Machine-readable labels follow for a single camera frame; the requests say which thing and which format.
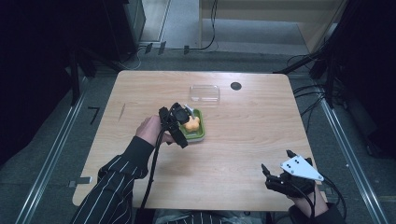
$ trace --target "clear plastic container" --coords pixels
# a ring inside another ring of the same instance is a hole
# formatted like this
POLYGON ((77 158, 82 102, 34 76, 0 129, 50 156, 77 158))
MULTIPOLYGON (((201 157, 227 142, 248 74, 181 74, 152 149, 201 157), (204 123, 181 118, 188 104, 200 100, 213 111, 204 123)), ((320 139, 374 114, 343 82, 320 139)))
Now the clear plastic container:
POLYGON ((189 101, 192 105, 218 105, 220 102, 219 86, 192 85, 189 101))

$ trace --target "person's left hand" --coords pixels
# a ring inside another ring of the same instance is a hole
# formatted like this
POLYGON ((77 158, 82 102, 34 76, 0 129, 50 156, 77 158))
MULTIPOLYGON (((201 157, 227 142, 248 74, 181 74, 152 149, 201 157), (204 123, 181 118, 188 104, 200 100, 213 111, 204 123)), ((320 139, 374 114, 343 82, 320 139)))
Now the person's left hand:
MULTIPOLYGON (((150 143, 155 147, 155 143, 157 142, 158 134, 161 131, 161 120, 159 116, 151 116, 150 118, 146 118, 140 126, 136 129, 136 136, 142 138, 146 142, 150 143)), ((171 142, 174 143, 175 140, 168 133, 163 134, 163 142, 171 142)))

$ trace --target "black circular hole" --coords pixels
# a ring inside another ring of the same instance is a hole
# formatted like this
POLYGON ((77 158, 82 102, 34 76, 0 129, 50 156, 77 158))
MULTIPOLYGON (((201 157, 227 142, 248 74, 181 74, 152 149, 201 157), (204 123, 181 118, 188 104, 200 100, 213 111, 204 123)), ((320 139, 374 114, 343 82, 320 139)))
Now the black circular hole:
POLYGON ((235 90, 235 91, 239 91, 241 90, 242 85, 239 82, 233 82, 231 83, 231 89, 235 90))

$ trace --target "gray carpet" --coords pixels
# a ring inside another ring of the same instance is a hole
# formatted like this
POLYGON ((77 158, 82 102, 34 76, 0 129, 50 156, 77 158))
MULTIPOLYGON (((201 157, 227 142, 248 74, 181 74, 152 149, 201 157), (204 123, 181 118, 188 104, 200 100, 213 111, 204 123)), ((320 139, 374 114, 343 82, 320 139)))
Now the gray carpet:
MULTIPOLYGON (((182 50, 166 50, 159 55, 158 50, 153 49, 148 54, 141 51, 139 57, 140 65, 137 58, 131 59, 124 65, 128 67, 139 65, 137 68, 139 70, 270 73, 284 68, 291 56, 199 51, 192 51, 184 55, 182 50)), ((117 77, 117 74, 100 64, 98 69, 97 76, 90 79, 77 120, 68 136, 63 152, 35 210, 31 223, 68 223, 77 209, 72 204, 74 189, 67 187, 67 183, 69 180, 76 180, 80 176, 117 77), (90 123, 94 111, 88 109, 89 106, 100 107, 99 114, 93 124, 90 123)), ((306 67, 302 67, 290 75, 290 83, 294 89, 312 84, 312 81, 306 75, 307 70, 306 67)), ((316 99, 316 95, 298 98, 297 105, 300 111, 306 110, 316 99)), ((62 126, 70 102, 71 94, 69 93, 43 124, 31 144, 9 160, 1 169, 0 221, 2 223, 14 223, 17 219, 27 193, 34 184, 35 178, 62 126)), ((357 150, 356 153, 366 174, 370 180, 373 180, 372 184, 378 196, 383 199, 382 205, 387 212, 389 222, 396 223, 393 212, 395 211, 395 202, 389 199, 391 198, 389 196, 394 194, 392 189, 396 184, 390 176, 391 172, 387 172, 388 170, 395 170, 394 160, 378 160, 367 156, 361 136, 348 113, 341 106, 337 106, 336 110, 340 115, 340 120, 345 124, 346 132, 351 136, 351 142, 357 150)), ((303 116, 305 127, 307 120, 308 116, 306 114, 303 116)), ((312 113, 307 135, 318 169, 332 179, 346 198, 347 222, 372 223, 361 194, 334 137, 332 128, 320 106, 315 107, 312 113)), ((335 196, 330 193, 328 197, 329 200, 335 200, 335 196)), ((279 223, 290 222, 283 218, 279 223)))

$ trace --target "striped sleeve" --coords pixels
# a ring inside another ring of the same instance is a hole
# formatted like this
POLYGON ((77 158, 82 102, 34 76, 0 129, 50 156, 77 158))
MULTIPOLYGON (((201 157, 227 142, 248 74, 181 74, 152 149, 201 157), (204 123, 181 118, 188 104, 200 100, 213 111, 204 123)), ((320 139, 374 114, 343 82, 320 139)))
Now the striped sleeve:
POLYGON ((152 149, 152 145, 134 137, 124 154, 99 170, 98 183, 85 197, 71 223, 131 223, 134 180, 147 175, 152 149))

